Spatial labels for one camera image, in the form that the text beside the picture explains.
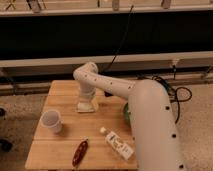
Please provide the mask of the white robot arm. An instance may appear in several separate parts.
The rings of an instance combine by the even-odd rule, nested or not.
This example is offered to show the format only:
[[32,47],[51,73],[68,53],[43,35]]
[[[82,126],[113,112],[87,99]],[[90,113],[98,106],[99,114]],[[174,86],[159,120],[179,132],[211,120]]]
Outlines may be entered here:
[[93,62],[75,69],[73,77],[82,101],[91,101],[99,88],[128,102],[138,171],[187,171],[169,95],[160,83],[103,76]]

